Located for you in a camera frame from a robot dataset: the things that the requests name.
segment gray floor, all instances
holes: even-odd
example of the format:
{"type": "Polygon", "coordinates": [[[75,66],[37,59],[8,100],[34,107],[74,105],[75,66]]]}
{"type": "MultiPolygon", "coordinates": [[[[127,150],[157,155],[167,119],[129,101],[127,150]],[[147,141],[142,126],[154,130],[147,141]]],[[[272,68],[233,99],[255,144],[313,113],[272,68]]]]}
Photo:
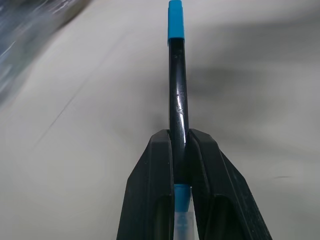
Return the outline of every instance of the gray floor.
{"type": "MultiPolygon", "coordinates": [[[[275,240],[320,229],[320,7],[184,0],[189,118],[275,240]]],[[[167,1],[95,0],[0,113],[0,239],[115,240],[127,177],[168,126],[167,1]]]]}

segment blue cap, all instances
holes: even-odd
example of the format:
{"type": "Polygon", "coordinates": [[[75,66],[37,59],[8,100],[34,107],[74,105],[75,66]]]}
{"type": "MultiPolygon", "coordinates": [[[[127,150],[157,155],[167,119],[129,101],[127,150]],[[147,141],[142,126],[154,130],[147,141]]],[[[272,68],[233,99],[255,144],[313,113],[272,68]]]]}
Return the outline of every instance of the blue cap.
{"type": "Polygon", "coordinates": [[[168,40],[185,39],[184,11],[180,0],[169,1],[168,8],[168,40]]]}
{"type": "Polygon", "coordinates": [[[191,188],[188,184],[174,185],[174,211],[188,212],[191,198],[191,188]]]}

